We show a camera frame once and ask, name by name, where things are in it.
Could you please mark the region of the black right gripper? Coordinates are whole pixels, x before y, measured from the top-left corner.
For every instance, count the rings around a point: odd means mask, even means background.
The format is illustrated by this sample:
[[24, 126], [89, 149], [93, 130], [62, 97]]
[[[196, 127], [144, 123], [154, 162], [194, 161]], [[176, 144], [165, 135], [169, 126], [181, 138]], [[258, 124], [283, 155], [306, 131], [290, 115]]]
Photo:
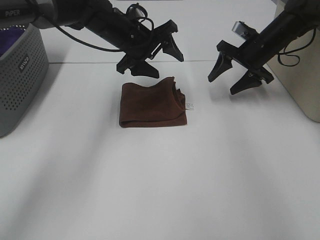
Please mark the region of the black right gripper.
[[240, 47], [221, 40], [216, 46], [219, 55], [208, 75], [208, 81], [212, 83], [218, 76], [231, 69], [232, 60], [235, 60], [248, 71], [230, 88], [231, 95], [261, 86], [261, 78], [269, 84], [274, 77], [263, 65], [275, 55], [274, 46], [271, 37], [255, 37], [246, 40]]

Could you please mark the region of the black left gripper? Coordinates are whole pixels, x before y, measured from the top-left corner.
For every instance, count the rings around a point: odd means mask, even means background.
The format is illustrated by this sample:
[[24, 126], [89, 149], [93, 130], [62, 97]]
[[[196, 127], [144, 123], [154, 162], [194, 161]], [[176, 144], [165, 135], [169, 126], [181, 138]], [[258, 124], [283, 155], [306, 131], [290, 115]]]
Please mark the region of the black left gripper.
[[140, 47], [125, 51], [125, 56], [116, 65], [116, 70], [124, 74], [130, 70], [132, 76], [143, 76], [158, 79], [159, 71], [146, 62], [152, 60], [159, 51], [174, 57], [179, 62], [184, 61], [184, 55], [176, 45], [173, 33], [178, 32], [177, 24], [169, 20], [150, 31], [149, 38]]

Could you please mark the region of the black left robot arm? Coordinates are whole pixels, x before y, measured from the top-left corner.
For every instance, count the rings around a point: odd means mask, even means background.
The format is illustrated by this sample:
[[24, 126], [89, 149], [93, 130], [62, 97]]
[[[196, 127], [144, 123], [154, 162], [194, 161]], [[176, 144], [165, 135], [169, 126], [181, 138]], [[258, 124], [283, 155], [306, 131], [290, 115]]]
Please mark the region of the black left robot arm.
[[[159, 72], [147, 59], [152, 60], [159, 51], [180, 62], [184, 61], [173, 33], [178, 26], [172, 20], [155, 27], [148, 12], [139, 3], [131, 4], [122, 12], [108, 0], [2, 0], [0, 2], [0, 26], [32, 24], [38, 29], [56, 28], [72, 40], [103, 52], [123, 52], [125, 55], [116, 65], [124, 74], [158, 79]], [[62, 27], [74, 30], [88, 29], [114, 46], [99, 47], [82, 41]]]

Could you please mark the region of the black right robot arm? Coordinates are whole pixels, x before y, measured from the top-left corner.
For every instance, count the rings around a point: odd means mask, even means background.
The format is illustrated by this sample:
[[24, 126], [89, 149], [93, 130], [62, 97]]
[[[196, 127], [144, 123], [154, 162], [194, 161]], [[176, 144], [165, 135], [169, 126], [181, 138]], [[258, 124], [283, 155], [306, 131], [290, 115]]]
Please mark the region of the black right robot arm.
[[283, 11], [261, 32], [237, 21], [232, 31], [243, 38], [244, 43], [236, 47], [221, 40], [216, 48], [218, 59], [208, 75], [211, 83], [231, 69], [236, 61], [247, 69], [246, 73], [231, 88], [235, 95], [250, 88], [256, 88], [265, 81], [274, 80], [264, 65], [275, 55], [286, 55], [284, 49], [294, 40], [320, 25], [320, 2], [318, 0], [289, 0]]

